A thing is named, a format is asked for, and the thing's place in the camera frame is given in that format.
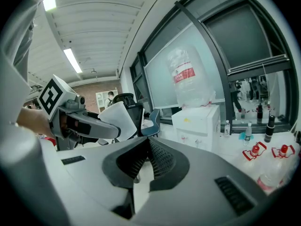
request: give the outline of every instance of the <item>fluorescent light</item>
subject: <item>fluorescent light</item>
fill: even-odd
[[[75,57],[74,57],[74,55],[72,53],[71,48],[65,49],[64,53],[67,56],[67,58],[69,59],[70,64],[75,69],[76,73],[82,73],[82,70],[80,69],[79,64],[76,62],[76,59],[75,59]]]
[[[45,11],[56,8],[55,0],[43,0]]]

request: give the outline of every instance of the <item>white sleeve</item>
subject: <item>white sleeve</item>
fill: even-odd
[[[109,103],[110,103],[110,101],[108,99],[106,99],[105,102],[104,102],[104,108],[105,109],[109,107]]]

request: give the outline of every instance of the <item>ceiling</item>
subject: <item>ceiling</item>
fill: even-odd
[[[67,83],[117,79],[132,41],[156,0],[56,0],[34,20],[29,53],[30,85],[44,86],[52,74]],[[77,74],[63,50],[71,48],[83,73]]]

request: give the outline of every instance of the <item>blue chair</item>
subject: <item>blue chair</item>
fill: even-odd
[[[160,115],[159,109],[154,109],[150,114],[150,120],[154,123],[152,127],[148,127],[141,130],[141,133],[145,137],[150,137],[156,135],[160,132]]]

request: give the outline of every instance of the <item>black chair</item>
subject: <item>black chair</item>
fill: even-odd
[[[130,115],[134,125],[137,128],[137,132],[133,136],[137,135],[139,137],[143,137],[143,135],[141,133],[141,123],[142,123],[142,117],[143,117],[143,104],[135,103],[134,95],[132,93],[123,93],[123,94],[116,95],[113,99],[112,104],[115,104],[120,101],[123,102],[128,114]]]

